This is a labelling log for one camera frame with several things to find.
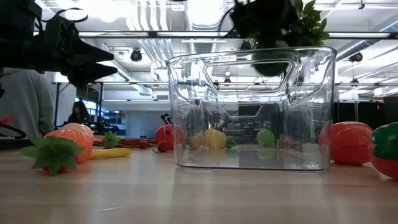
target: desk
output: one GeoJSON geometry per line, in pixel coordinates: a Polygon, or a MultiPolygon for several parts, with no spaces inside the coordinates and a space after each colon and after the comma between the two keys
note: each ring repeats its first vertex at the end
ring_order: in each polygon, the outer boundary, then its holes
{"type": "Polygon", "coordinates": [[[173,154],[133,150],[55,177],[0,152],[2,224],[388,224],[398,222],[398,182],[369,167],[325,174],[187,170],[173,154]]]}

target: strawberry leaves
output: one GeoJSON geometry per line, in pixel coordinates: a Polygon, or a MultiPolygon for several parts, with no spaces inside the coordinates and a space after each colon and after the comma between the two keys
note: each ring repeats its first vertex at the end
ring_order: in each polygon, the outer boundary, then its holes
{"type": "Polygon", "coordinates": [[[118,142],[121,140],[121,138],[116,136],[116,133],[112,133],[109,131],[108,133],[105,133],[105,138],[104,138],[104,147],[114,147],[118,144],[118,142]]]}
{"type": "Polygon", "coordinates": [[[64,166],[76,170],[76,162],[73,156],[83,152],[83,148],[77,146],[70,139],[60,139],[56,136],[47,136],[46,138],[31,138],[34,146],[20,149],[24,156],[36,158],[32,169],[39,169],[48,166],[51,176],[57,174],[64,166]]]}

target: toy apple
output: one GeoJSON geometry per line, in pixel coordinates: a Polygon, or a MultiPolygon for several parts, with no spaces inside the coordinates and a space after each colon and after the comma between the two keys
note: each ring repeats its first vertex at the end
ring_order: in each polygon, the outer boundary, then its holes
{"type": "MultiPolygon", "coordinates": [[[[176,143],[182,144],[184,141],[184,135],[182,128],[178,125],[174,126],[176,131],[176,143]]],[[[159,145],[161,142],[168,142],[169,143],[169,150],[174,149],[174,139],[173,139],[173,126],[171,124],[166,124],[161,126],[155,133],[155,140],[156,143],[159,145]]]]}

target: ceiling duct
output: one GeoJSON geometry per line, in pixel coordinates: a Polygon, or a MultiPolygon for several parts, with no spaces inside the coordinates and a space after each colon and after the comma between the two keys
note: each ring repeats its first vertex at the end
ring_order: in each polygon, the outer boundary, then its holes
{"type": "MultiPolygon", "coordinates": [[[[188,30],[216,31],[226,9],[226,0],[189,0],[184,2],[188,30]]],[[[192,54],[215,52],[216,43],[189,43],[192,54]]]]}
{"type": "MultiPolygon", "coordinates": [[[[398,14],[388,19],[386,22],[378,25],[374,31],[377,32],[398,32],[398,14]]],[[[338,49],[339,54],[337,55],[337,61],[346,59],[361,50],[368,48],[380,40],[361,40],[361,41],[351,41],[342,48],[338,49]]]]}

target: gray shirt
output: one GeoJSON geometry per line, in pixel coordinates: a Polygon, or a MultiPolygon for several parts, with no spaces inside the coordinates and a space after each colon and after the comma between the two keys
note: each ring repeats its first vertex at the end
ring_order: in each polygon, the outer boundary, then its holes
{"type": "MultiPolygon", "coordinates": [[[[5,93],[0,98],[0,119],[12,115],[8,125],[26,133],[26,137],[41,137],[54,129],[55,105],[51,84],[33,70],[4,68],[0,78],[5,93]]],[[[7,136],[17,135],[0,128],[7,136]]]]}

